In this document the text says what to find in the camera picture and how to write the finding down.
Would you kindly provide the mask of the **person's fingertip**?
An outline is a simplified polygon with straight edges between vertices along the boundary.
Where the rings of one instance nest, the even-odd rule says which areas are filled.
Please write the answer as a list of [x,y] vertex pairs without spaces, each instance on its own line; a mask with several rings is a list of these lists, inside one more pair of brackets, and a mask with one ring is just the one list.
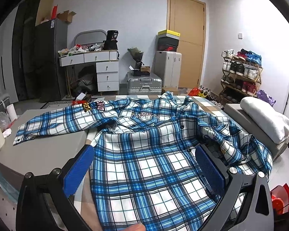
[[133,224],[133,225],[125,228],[122,231],[146,231],[146,228],[145,228],[144,224],[137,223],[137,224]]

